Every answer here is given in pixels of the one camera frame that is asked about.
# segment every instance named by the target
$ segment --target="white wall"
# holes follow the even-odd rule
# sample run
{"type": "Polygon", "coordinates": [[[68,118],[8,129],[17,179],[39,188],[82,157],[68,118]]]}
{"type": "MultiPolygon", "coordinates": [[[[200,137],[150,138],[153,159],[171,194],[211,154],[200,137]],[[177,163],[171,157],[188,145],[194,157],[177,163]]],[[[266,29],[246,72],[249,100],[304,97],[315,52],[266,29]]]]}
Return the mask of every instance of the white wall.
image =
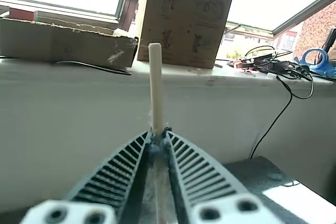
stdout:
{"type": "MultiPolygon", "coordinates": [[[[334,86],[317,85],[312,99],[294,100],[256,153],[320,194],[335,164],[335,95],[334,86]]],[[[1,64],[0,98],[1,210],[62,197],[119,145],[149,129],[148,78],[136,74],[1,64]]],[[[228,163],[248,157],[288,99],[280,84],[257,79],[226,87],[165,81],[165,120],[228,163]]]]}

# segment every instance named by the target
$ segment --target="brick wall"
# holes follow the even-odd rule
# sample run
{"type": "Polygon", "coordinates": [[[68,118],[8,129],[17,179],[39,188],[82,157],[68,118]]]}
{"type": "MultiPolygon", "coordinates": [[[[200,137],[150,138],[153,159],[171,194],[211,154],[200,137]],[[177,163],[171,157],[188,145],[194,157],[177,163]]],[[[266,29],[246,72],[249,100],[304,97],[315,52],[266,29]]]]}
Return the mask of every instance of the brick wall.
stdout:
{"type": "MultiPolygon", "coordinates": [[[[301,58],[302,54],[312,47],[322,47],[331,28],[336,26],[336,1],[314,14],[303,22],[301,34],[295,47],[293,56],[301,58]]],[[[336,59],[336,45],[329,51],[329,57],[336,59]]],[[[308,56],[315,58],[314,53],[308,56]]]]}

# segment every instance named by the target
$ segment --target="wire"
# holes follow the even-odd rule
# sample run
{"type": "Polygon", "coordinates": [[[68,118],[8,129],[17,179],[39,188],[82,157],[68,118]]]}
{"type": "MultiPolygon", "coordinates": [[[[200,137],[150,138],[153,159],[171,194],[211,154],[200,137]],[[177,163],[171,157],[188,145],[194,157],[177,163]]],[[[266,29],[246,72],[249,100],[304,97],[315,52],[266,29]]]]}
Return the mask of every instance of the wire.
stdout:
{"type": "Polygon", "coordinates": [[[90,67],[90,68],[94,68],[94,69],[98,69],[98,70],[102,70],[108,73],[115,73],[115,74],[122,74],[124,76],[131,76],[132,74],[126,70],[122,70],[122,69],[113,69],[113,68],[108,68],[108,67],[99,67],[96,65],[91,65],[91,64],[86,64],[84,62],[80,62],[80,61],[73,61],[73,60],[62,60],[62,61],[57,61],[56,63],[70,63],[70,64],[77,64],[77,65],[82,65],[85,67],[90,67]]]}
{"type": "Polygon", "coordinates": [[[290,93],[290,97],[289,100],[286,104],[286,106],[281,110],[281,112],[277,115],[277,117],[274,119],[274,121],[272,122],[271,126],[267,129],[267,131],[263,134],[263,136],[261,137],[261,139],[258,141],[258,143],[256,144],[256,146],[253,148],[251,155],[250,155],[250,159],[253,158],[254,153],[256,152],[259,144],[263,141],[263,139],[265,138],[265,136],[268,134],[268,132],[271,130],[271,128],[273,127],[273,125],[277,122],[277,120],[279,119],[279,117],[284,113],[284,111],[286,110],[286,108],[288,108],[288,106],[290,105],[290,103],[293,100],[293,94],[290,93]]]}
{"type": "Polygon", "coordinates": [[[263,141],[263,139],[265,138],[265,136],[268,134],[268,132],[272,129],[272,127],[274,126],[274,124],[277,122],[277,120],[279,119],[279,117],[284,113],[284,111],[288,108],[288,106],[290,105],[290,103],[292,102],[293,100],[293,97],[296,97],[298,99],[301,99],[301,100],[305,100],[305,99],[308,99],[308,98],[311,98],[311,96],[313,95],[313,92],[314,92],[314,80],[313,80],[313,77],[311,76],[311,74],[309,74],[310,78],[311,78],[311,90],[310,90],[310,93],[307,97],[299,97],[298,95],[295,95],[293,94],[291,88],[288,86],[287,83],[285,83],[284,81],[282,81],[279,77],[279,75],[276,76],[277,80],[281,82],[281,84],[287,89],[287,91],[289,92],[290,94],[290,97],[289,97],[289,100],[286,104],[286,106],[280,111],[280,113],[277,115],[277,117],[274,119],[274,121],[271,123],[270,127],[267,129],[267,131],[262,135],[262,137],[260,138],[260,140],[258,141],[258,143],[256,144],[256,146],[254,148],[252,148],[252,151],[251,151],[251,155],[250,155],[250,159],[253,158],[253,155],[255,154],[258,146],[260,145],[260,143],[263,141]]]}
{"type": "Polygon", "coordinates": [[[294,181],[292,181],[292,184],[291,184],[291,185],[285,185],[285,184],[283,184],[283,185],[281,185],[281,186],[284,186],[284,187],[292,187],[292,186],[297,186],[297,185],[301,185],[301,183],[300,183],[300,182],[297,182],[296,184],[294,184],[294,181]]]}

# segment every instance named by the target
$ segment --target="white wooden stick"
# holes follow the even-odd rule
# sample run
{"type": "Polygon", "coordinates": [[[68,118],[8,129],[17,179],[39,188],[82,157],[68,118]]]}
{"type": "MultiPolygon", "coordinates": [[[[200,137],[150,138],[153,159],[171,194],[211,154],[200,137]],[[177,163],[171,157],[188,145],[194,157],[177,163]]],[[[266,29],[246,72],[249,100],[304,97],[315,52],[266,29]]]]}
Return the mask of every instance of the white wooden stick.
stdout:
{"type": "MultiPolygon", "coordinates": [[[[152,102],[152,131],[156,144],[160,146],[162,141],[163,105],[162,105],[162,49],[160,43],[150,43],[149,65],[150,65],[150,87],[152,102]]],[[[154,160],[154,188],[155,188],[155,208],[156,223],[166,224],[166,170],[167,165],[162,156],[154,160]]]]}
{"type": "Polygon", "coordinates": [[[152,101],[152,131],[155,135],[161,135],[164,129],[162,108],[162,50],[160,43],[150,43],[149,66],[152,101]]]}

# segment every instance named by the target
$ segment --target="flattened cardboard box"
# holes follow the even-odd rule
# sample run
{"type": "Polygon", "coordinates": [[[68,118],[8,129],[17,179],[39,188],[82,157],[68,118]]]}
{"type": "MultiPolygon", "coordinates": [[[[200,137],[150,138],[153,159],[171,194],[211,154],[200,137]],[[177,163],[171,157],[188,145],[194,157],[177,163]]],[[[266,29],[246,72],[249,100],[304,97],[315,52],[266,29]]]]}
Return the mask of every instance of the flattened cardboard box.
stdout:
{"type": "Polygon", "coordinates": [[[232,0],[139,0],[138,60],[160,42],[163,63],[213,68],[232,0]]]}
{"type": "Polygon", "coordinates": [[[40,22],[0,18],[0,55],[131,67],[136,40],[40,22]]]}

